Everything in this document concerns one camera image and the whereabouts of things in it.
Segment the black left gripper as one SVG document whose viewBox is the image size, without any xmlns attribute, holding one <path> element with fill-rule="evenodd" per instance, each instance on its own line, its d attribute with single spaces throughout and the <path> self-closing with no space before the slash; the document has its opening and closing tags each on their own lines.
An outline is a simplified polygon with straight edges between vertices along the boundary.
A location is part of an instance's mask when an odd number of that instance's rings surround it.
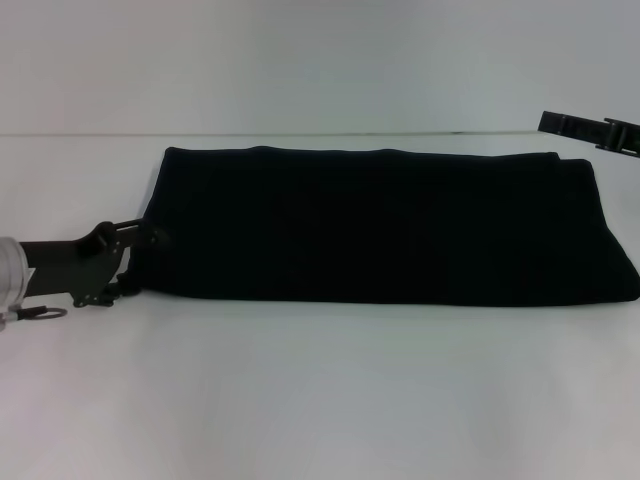
<svg viewBox="0 0 640 480">
<path fill-rule="evenodd" d="M 128 272 L 115 277 L 125 249 L 165 248 L 169 244 L 169 236 L 145 219 L 101 222 L 76 240 L 22 242 L 20 247 L 33 271 L 25 295 L 67 293 L 76 307 L 110 307 L 121 298 L 141 292 Z"/>
</svg>

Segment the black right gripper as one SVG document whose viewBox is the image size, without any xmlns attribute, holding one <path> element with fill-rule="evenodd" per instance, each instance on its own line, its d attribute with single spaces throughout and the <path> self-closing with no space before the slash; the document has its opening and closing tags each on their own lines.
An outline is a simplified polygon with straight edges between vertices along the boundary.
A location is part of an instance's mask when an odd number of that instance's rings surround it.
<svg viewBox="0 0 640 480">
<path fill-rule="evenodd" d="M 598 149 L 639 156 L 639 126 L 617 119 L 605 118 L 604 122 L 544 111 L 540 119 L 540 131 L 572 139 L 604 139 Z"/>
</svg>

